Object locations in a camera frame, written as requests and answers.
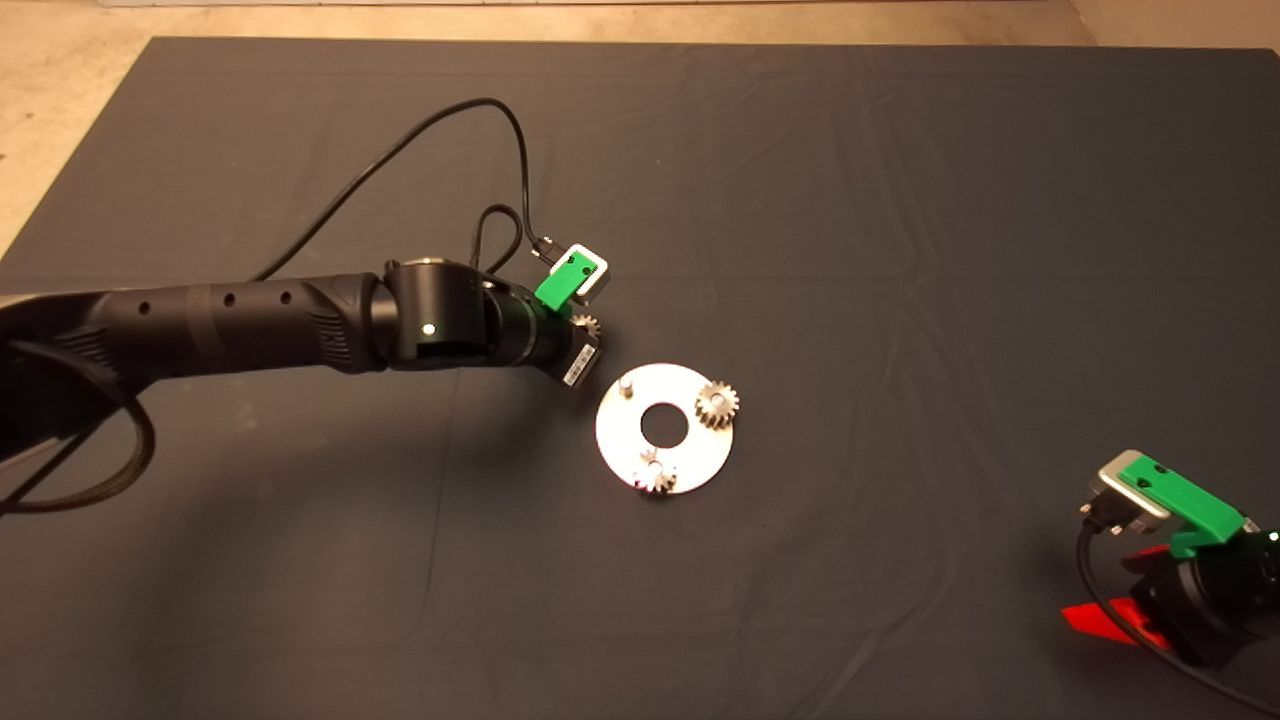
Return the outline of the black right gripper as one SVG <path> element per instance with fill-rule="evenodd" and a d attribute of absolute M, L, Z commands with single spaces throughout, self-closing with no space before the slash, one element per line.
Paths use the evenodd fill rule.
<path fill-rule="evenodd" d="M 1137 577 L 1129 596 L 1111 610 L 1151 644 L 1171 650 L 1196 667 L 1224 669 L 1245 647 L 1279 635 L 1276 533 L 1240 533 L 1225 544 L 1176 559 L 1170 544 L 1124 555 Z M 1138 646 L 1100 603 L 1060 610 L 1075 632 Z"/>

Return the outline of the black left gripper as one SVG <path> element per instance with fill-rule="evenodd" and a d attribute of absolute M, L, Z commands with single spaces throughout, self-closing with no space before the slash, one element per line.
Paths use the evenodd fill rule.
<path fill-rule="evenodd" d="M 531 366 L 561 386 L 579 388 L 602 355 L 603 324 L 593 314 L 562 313 L 536 299 L 524 300 L 517 324 L 515 366 Z"/>

